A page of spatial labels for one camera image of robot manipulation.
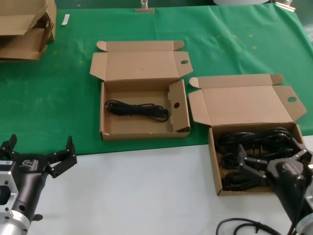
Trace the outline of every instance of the robotic arm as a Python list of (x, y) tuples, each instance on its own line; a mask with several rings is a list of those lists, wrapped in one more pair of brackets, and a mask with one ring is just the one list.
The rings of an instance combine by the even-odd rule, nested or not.
[(292, 142), (297, 154), (269, 162), (249, 158), (239, 145), (239, 171), (273, 190), (299, 235), (313, 235), (313, 153)]
[(58, 177), (77, 163), (72, 137), (66, 149), (48, 155), (14, 151), (16, 135), (0, 147), (0, 235), (26, 235), (48, 175)]

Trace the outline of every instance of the white label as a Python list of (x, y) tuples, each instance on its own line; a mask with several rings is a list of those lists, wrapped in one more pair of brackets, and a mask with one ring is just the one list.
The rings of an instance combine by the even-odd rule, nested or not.
[(12, 161), (0, 161), (0, 165), (11, 165)]
[(69, 14), (65, 14), (64, 20), (63, 20), (63, 22), (62, 22), (62, 25), (67, 25), (68, 19), (69, 19)]

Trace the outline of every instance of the black cable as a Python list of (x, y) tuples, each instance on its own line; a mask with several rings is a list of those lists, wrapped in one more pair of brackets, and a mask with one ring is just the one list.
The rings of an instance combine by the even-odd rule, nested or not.
[(169, 112), (160, 105), (155, 104), (126, 104), (118, 100), (109, 99), (105, 103), (108, 111), (115, 115), (143, 115), (155, 121), (164, 122), (169, 118)]
[(293, 234), (293, 230), (295, 229), (295, 226), (296, 226), (296, 224), (297, 224), (297, 222), (298, 222), (298, 220), (299, 220), (300, 213), (301, 213), (301, 210), (302, 210), (303, 205), (304, 205), (304, 202), (305, 202), (305, 197), (304, 197), (304, 195), (305, 195), (305, 192), (307, 191), (307, 188), (308, 188), (308, 187), (306, 187), (305, 189), (303, 189), (303, 190), (301, 191), (301, 198), (302, 198), (302, 199), (301, 199), (301, 203), (300, 203), (298, 212), (297, 212), (297, 214), (296, 214), (294, 220), (293, 220), (292, 223), (291, 223), (291, 226), (290, 226), (290, 229), (289, 229), (287, 235), (292, 235), (292, 234)]
[(289, 146), (292, 135), (285, 128), (276, 128), (262, 133), (239, 132), (221, 134), (216, 139), (219, 153), (237, 153), (242, 144), (245, 149), (259, 149), (277, 152)]
[(255, 227), (256, 229), (256, 232), (259, 231), (259, 230), (263, 230), (271, 235), (282, 235), (281, 233), (277, 232), (276, 230), (272, 229), (271, 227), (265, 225), (265, 224), (262, 224), (260, 222), (256, 222), (256, 221), (253, 221), (253, 220), (250, 220), (250, 219), (243, 219), (243, 218), (231, 218), (231, 219), (225, 219), (223, 221), (221, 221), (217, 228), (216, 228), (216, 233), (215, 235), (219, 235), (219, 230), (220, 230), (220, 227), (223, 223), (226, 223), (226, 222), (229, 222), (229, 221), (244, 221), (244, 222), (249, 222), (249, 223), (245, 223), (245, 224), (241, 224), (239, 226), (237, 226), (237, 228), (235, 229), (234, 231), (234, 234), (233, 235), (236, 235), (238, 230), (242, 227), (246, 227), (246, 226), (252, 226), (252, 227)]
[[(285, 128), (275, 128), (261, 133), (239, 132), (217, 136), (215, 147), (221, 153), (220, 164), (226, 169), (238, 169), (238, 146), (241, 144), (247, 156), (260, 160), (271, 161), (289, 158), (296, 154), (291, 144), (292, 135)], [(246, 179), (240, 173), (229, 173), (222, 179), (224, 190), (242, 191), (259, 186)]]
[(239, 172), (231, 172), (222, 178), (222, 186), (223, 190), (226, 191), (244, 191), (257, 187), (259, 184), (253, 180), (245, 178)]

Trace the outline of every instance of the stacked cardboard boxes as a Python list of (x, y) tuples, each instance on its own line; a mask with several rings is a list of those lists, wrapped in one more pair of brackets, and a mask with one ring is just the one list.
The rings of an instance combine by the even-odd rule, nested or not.
[(55, 39), (54, 0), (0, 1), (0, 61), (39, 60)]

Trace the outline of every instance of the hole in box lid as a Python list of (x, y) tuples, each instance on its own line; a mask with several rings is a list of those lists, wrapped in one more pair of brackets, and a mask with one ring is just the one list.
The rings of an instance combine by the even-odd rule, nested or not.
[(293, 103), (293, 102), (295, 102), (296, 100), (297, 100), (297, 98), (294, 97), (294, 96), (288, 98), (288, 102), (290, 102), (290, 103)]

